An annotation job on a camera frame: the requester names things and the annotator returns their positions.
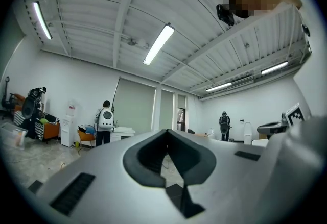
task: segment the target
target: white corrugated ceiling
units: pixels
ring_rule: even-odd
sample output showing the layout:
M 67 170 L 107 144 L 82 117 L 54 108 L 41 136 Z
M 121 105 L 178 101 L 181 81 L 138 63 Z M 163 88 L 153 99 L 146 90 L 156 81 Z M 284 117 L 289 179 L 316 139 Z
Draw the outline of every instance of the white corrugated ceiling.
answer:
M 37 21 L 34 1 L 40 2 L 52 40 Z M 291 37 L 290 68 L 299 65 L 304 48 L 301 20 L 291 6 L 229 27 L 217 18 L 216 5 L 222 0 L 20 3 L 42 50 L 117 68 L 203 97 L 208 96 L 207 88 L 221 83 L 247 76 L 260 79 L 262 69 L 286 59 Z M 151 65 L 143 64 L 166 23 L 176 32 Z M 128 44 L 131 38 L 135 46 Z

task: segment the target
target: gray floor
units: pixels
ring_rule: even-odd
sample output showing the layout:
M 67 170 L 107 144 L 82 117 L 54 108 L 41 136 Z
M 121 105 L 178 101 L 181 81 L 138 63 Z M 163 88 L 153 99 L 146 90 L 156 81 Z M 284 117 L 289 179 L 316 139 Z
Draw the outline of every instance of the gray floor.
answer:
M 69 165 L 89 151 L 83 148 L 78 154 L 78 148 L 62 146 L 60 141 L 57 143 L 56 140 L 51 140 L 46 144 L 30 138 L 26 138 L 24 150 L 7 145 L 2 145 L 1 150 L 3 160 L 12 173 L 12 177 L 24 187 L 29 187 L 36 180 L 46 182 L 60 170 L 63 163 Z M 183 187 L 183 178 L 179 175 L 171 158 L 166 156 L 162 164 L 161 175 L 166 178 L 166 187 L 175 183 Z

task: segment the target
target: tube light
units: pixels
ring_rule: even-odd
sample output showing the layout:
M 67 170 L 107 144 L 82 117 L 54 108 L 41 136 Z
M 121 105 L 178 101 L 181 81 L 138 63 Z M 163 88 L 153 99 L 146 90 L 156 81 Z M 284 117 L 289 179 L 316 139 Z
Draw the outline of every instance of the tube light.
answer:
M 231 85 L 231 83 L 225 83 L 225 84 L 222 84 L 222 85 L 216 86 L 216 87 L 214 87 L 214 88 L 210 88 L 210 89 L 208 89 L 208 90 L 206 90 L 206 91 L 215 91 L 215 90 L 218 90 L 218 89 L 221 89 L 221 88 L 228 87 L 228 86 L 230 86 L 230 85 Z
M 163 45 L 167 42 L 167 40 L 172 36 L 175 29 L 170 26 L 170 23 L 165 25 L 158 38 L 155 40 L 151 49 L 148 52 L 148 55 L 145 57 L 143 63 L 146 65 L 150 65 L 153 61 L 154 57 L 159 53 Z
M 277 65 L 275 65 L 275 66 L 273 66 L 273 67 L 270 67 L 270 68 L 268 68 L 268 69 L 265 69 L 265 70 L 261 71 L 261 75 L 264 75 L 264 74 L 266 74 L 266 73 L 269 73 L 269 72 L 275 71 L 275 70 L 280 69 L 280 68 L 282 68 L 282 67 L 284 67 L 284 66 L 286 66 L 286 65 L 288 65 L 288 62 L 287 62 L 287 61 L 284 62 L 284 63 L 277 64 Z
M 34 9 L 35 9 L 35 12 L 36 12 L 36 15 L 37 15 L 37 18 L 39 19 L 39 22 L 43 28 L 43 31 L 46 35 L 46 37 L 51 40 L 52 39 L 52 36 L 49 32 L 49 29 L 48 27 L 46 26 L 45 24 L 45 21 L 44 21 L 44 17 L 43 17 L 43 14 L 42 14 L 42 11 L 41 11 L 41 8 L 40 8 L 40 4 L 39 2 L 34 2 L 33 3 L 33 6 L 34 6 Z

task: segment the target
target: transparent storage box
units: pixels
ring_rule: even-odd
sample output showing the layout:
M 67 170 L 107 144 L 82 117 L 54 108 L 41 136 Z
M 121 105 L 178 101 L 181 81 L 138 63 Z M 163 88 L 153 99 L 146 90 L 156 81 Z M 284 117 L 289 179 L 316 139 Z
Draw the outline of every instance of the transparent storage box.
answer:
M 6 122 L 0 126 L 1 144 L 23 150 L 27 132 L 28 130 Z

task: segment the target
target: white desk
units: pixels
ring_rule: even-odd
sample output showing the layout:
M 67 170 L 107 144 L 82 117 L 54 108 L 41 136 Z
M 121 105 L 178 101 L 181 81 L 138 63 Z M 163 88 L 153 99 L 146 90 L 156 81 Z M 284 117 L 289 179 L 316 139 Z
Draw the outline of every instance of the white desk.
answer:
M 110 142 L 121 140 L 122 137 L 133 137 L 135 130 L 128 127 L 117 127 L 114 132 L 111 133 Z

